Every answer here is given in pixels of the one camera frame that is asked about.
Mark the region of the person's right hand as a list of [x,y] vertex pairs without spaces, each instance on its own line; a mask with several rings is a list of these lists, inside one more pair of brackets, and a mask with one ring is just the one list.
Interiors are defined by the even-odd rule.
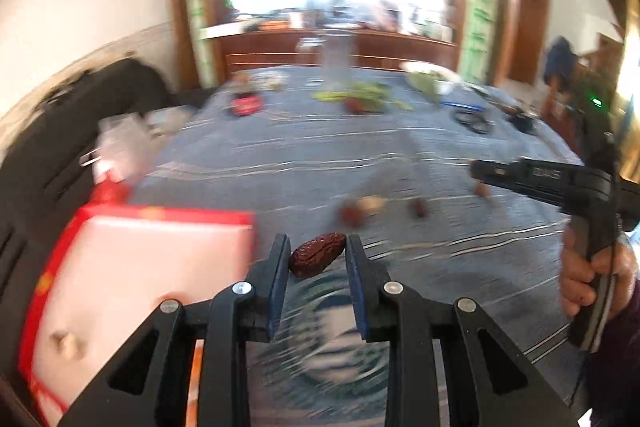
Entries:
[[566,227],[559,275],[561,303],[565,314],[576,317],[582,308],[593,305],[597,299],[597,291],[591,283],[597,275],[605,277],[611,273],[616,276],[616,282],[608,319],[614,319],[628,307],[634,293],[638,274],[634,251],[627,243],[618,241],[615,247],[602,249],[587,261],[578,254],[575,247],[575,234],[570,227]]

